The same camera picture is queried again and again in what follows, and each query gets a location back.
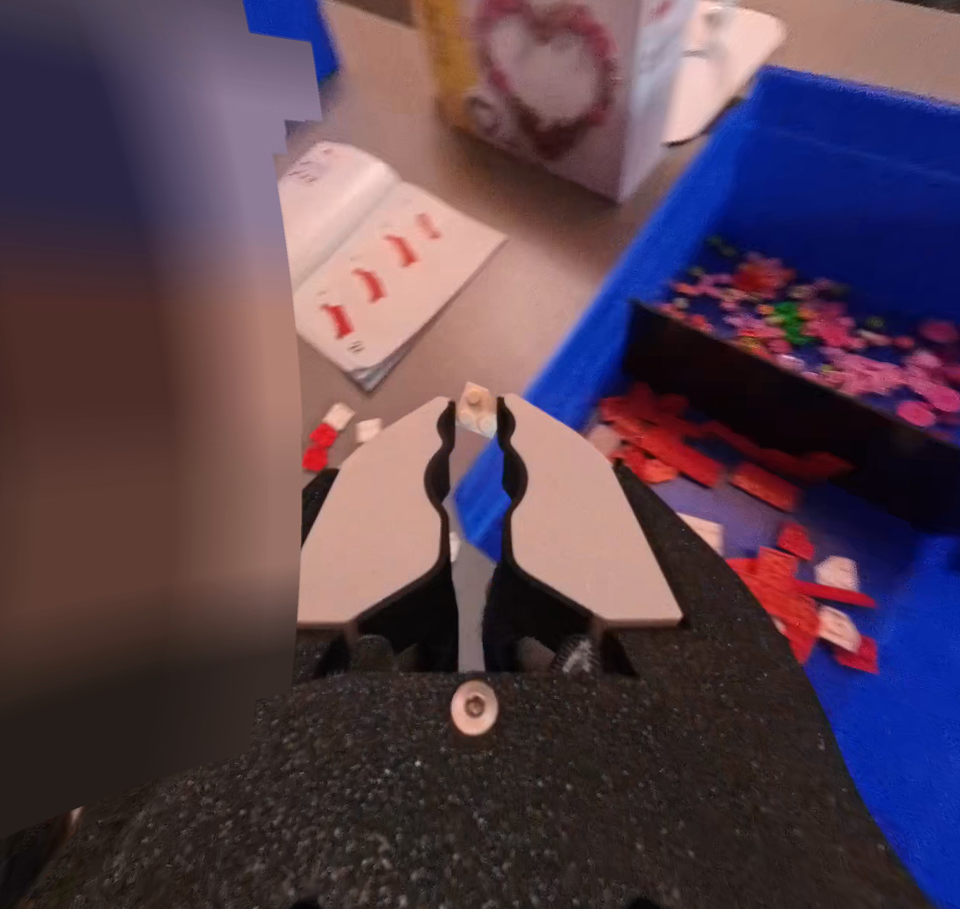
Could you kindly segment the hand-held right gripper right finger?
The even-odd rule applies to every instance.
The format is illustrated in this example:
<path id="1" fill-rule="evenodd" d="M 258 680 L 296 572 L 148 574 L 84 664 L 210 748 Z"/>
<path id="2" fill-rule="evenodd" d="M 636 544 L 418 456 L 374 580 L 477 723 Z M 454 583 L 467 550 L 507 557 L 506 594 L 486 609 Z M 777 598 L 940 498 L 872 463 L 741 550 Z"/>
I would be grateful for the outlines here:
<path id="1" fill-rule="evenodd" d="M 675 628 L 684 618 L 614 464 L 522 397 L 497 399 L 509 507 L 501 562 L 606 629 Z"/>

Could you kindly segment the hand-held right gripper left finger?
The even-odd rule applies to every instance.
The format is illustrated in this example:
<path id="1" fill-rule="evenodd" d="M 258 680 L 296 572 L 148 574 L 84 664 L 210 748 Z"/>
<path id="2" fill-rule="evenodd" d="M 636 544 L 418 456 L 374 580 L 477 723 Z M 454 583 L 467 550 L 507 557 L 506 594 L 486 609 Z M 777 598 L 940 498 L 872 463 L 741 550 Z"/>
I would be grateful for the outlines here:
<path id="1" fill-rule="evenodd" d="M 342 629 L 450 573 L 455 404 L 437 396 L 342 463 L 301 547 L 297 627 Z"/>

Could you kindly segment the white corner-cut lego plate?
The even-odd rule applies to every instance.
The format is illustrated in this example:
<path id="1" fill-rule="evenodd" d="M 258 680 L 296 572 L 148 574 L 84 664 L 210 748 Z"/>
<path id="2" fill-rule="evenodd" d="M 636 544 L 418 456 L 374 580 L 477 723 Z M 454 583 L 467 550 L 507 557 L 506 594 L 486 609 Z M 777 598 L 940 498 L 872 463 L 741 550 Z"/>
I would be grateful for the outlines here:
<path id="1" fill-rule="evenodd" d="M 467 381 L 456 406 L 456 424 L 488 440 L 498 434 L 498 399 L 489 389 Z"/>

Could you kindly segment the lego instruction booklet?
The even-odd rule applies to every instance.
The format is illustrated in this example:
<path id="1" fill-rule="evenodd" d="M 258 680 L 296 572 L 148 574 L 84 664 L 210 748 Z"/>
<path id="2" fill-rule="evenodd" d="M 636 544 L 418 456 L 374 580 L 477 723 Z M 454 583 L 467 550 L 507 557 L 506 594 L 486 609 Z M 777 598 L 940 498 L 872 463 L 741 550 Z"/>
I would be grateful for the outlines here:
<path id="1" fill-rule="evenodd" d="M 367 392 L 506 241 L 347 144 L 310 147 L 278 193 L 296 334 Z"/>

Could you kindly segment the pile of red white pieces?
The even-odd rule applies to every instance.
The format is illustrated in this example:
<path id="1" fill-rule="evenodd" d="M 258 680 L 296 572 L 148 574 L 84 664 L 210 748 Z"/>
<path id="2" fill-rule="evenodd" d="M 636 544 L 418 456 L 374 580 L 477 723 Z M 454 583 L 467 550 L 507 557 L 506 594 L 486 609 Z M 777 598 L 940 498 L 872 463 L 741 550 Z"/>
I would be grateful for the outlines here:
<path id="1" fill-rule="evenodd" d="M 804 487 L 830 482 L 852 465 L 830 452 L 793 455 L 761 447 L 717 420 L 691 420 L 689 408 L 683 396 L 657 395 L 635 383 L 625 394 L 599 401 L 586 437 L 647 485 L 684 480 L 706 491 L 727 486 L 777 513 L 773 544 L 738 557 L 726 552 L 723 523 L 682 512 L 679 517 L 740 578 L 798 663 L 822 644 L 846 669 L 879 674 L 877 641 L 846 612 L 876 605 L 861 589 L 857 563 L 819 556 L 810 529 L 797 517 Z"/>

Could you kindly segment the pile of pink lego pieces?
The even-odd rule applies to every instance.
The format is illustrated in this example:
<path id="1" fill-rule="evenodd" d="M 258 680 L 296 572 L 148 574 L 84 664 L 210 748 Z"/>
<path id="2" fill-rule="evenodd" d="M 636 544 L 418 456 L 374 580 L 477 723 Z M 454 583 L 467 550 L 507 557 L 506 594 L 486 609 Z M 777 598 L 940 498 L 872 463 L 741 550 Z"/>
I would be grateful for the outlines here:
<path id="1" fill-rule="evenodd" d="M 958 315 L 867 300 L 834 278 L 708 236 L 654 303 L 667 318 L 789 374 L 958 442 Z"/>

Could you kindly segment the blue divided plastic bin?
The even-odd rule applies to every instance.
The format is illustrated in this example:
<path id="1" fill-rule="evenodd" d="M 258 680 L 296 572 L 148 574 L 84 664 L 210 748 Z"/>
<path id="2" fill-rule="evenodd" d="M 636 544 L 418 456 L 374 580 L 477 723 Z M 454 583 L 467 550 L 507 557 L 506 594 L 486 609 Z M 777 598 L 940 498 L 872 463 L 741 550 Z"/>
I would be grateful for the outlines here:
<path id="1" fill-rule="evenodd" d="M 891 326 L 958 324 L 958 106 L 774 67 L 720 123 L 525 397 L 580 428 L 628 376 L 685 396 L 765 447 L 853 463 L 806 509 L 881 603 L 880 675 L 813 659 L 812 680 L 867 806 L 920 888 L 958 907 L 958 430 L 920 435 L 894 402 L 843 400 L 652 308 L 709 235 L 851 289 Z"/>

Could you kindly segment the yellow white lego box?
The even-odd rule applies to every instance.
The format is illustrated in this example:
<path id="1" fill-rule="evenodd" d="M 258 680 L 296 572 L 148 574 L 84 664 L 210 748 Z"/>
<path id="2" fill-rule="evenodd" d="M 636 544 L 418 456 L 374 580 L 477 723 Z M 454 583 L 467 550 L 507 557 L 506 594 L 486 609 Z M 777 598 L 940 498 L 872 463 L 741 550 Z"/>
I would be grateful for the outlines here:
<path id="1" fill-rule="evenodd" d="M 438 111 L 614 203 L 658 165 L 698 0 L 411 0 Z"/>

